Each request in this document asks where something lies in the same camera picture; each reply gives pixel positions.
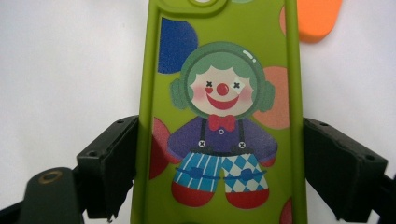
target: clown face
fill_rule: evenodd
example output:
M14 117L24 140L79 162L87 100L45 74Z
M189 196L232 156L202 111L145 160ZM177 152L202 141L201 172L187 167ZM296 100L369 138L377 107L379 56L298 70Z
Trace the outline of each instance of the clown face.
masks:
M253 106L250 78L238 76L232 68L219 70L213 66L197 74L190 85L192 104L208 115L238 116Z

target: checkered pants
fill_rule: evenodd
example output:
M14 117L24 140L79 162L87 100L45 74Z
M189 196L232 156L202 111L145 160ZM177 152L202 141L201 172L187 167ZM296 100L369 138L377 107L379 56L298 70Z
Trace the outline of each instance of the checkered pants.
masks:
M265 171L252 154L218 157L189 153L177 168L174 182L190 189L214 192L220 180L220 169L224 172L227 193L268 189Z

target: orange object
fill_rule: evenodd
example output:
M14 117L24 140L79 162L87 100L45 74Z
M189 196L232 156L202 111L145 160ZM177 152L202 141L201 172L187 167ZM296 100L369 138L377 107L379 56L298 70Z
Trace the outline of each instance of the orange object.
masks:
M342 0L297 0L300 40L317 43L335 25Z

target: headphones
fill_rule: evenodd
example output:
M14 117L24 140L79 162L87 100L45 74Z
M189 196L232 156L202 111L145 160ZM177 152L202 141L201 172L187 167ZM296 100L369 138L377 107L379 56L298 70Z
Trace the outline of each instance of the headphones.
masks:
M170 93L173 105L179 109L190 107L194 113L207 118L207 114L200 111L192 104L188 95L189 85L187 80L191 75L191 69L196 63L202 60L205 56L218 52L229 53L237 56L240 59L243 59L253 70L255 74L254 78L257 80L257 87L256 90L254 90L257 93L253 102L253 106L247 112L236 116L236 118L244 118L257 110L264 112L271 109L274 104L275 87L269 81L265 80L262 66L256 60L256 57L254 57L247 49L230 42L214 42L206 44L190 54L181 68L180 78L175 79L170 85Z

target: clown mouth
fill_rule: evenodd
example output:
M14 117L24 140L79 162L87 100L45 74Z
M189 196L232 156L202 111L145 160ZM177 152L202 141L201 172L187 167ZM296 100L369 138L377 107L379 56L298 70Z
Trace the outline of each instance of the clown mouth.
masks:
M236 104L236 102L239 99L239 96L237 96L231 101L222 102L222 101L217 101L217 100L213 99L208 94L206 96L207 96L207 99L209 100L209 103L212 104L215 108L220 109L220 110L230 109L231 107L233 107Z

